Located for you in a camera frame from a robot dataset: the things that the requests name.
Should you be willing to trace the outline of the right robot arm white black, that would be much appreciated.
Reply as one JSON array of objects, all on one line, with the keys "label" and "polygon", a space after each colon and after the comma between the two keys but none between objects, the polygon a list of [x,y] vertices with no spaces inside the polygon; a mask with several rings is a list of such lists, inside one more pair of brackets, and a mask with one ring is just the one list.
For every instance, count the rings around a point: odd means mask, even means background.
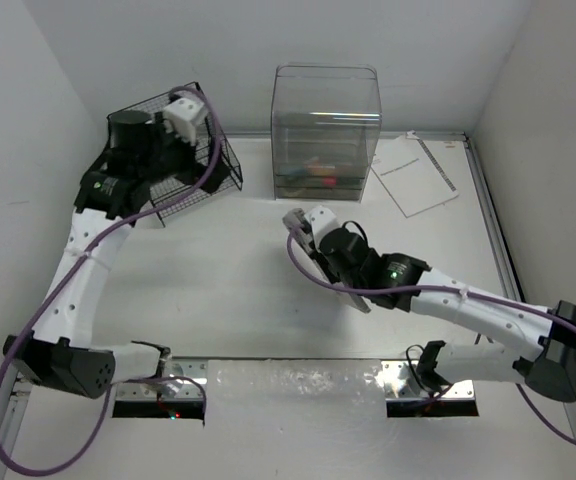
[{"label": "right robot arm white black", "polygon": [[488,344],[428,342],[411,374],[439,392],[462,380],[525,385],[551,400],[576,401],[576,305],[553,308],[509,301],[461,283],[426,262],[380,254],[363,232],[352,232],[322,210],[306,217],[309,257],[324,275],[372,305],[451,322],[490,338]]}]

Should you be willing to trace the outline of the clear plastic drawer cabinet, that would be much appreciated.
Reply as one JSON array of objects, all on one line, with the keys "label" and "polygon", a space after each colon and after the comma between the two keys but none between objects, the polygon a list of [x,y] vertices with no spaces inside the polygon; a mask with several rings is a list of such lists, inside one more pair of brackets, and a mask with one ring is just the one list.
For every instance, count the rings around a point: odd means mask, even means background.
[{"label": "clear plastic drawer cabinet", "polygon": [[359,202],[381,127],[374,67],[278,66],[271,105],[274,196]]}]

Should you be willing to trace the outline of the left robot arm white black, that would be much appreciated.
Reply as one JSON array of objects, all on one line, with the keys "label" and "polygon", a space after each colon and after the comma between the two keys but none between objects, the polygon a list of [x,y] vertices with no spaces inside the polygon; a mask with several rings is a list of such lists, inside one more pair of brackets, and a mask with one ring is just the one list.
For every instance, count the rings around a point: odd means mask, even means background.
[{"label": "left robot arm white black", "polygon": [[37,321],[10,336],[4,353],[30,383],[96,399],[116,383],[159,376],[168,348],[145,341],[96,346],[93,324],[119,250],[150,202],[152,185],[173,176],[210,182],[217,161],[196,159],[204,108],[109,116],[109,141],[83,175],[64,253]]}]

